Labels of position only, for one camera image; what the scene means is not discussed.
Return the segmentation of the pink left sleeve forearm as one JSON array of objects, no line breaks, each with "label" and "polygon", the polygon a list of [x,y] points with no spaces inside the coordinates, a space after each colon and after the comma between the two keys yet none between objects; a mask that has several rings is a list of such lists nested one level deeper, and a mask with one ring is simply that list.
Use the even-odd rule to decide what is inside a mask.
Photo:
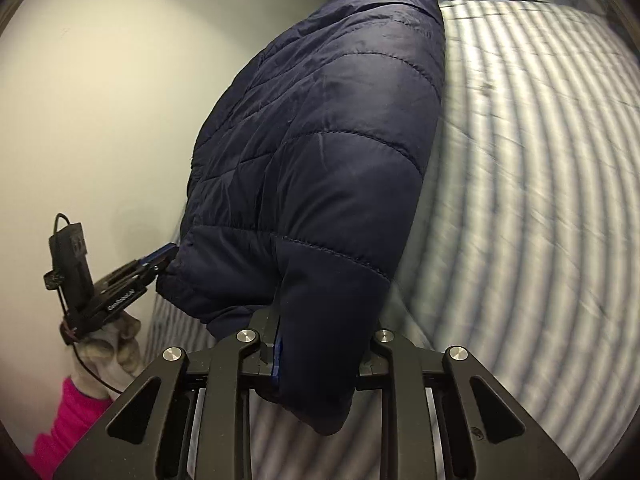
[{"label": "pink left sleeve forearm", "polygon": [[106,399],[87,396],[67,377],[50,431],[38,434],[32,452],[25,456],[36,475],[52,479],[68,453],[112,404],[109,396]]}]

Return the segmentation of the left gloved hand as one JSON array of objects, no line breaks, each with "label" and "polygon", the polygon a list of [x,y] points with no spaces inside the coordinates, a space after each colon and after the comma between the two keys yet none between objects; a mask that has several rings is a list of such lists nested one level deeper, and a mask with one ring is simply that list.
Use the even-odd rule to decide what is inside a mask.
[{"label": "left gloved hand", "polygon": [[98,400],[116,400],[144,369],[137,341],[141,323],[122,312],[114,322],[72,345],[74,386]]}]

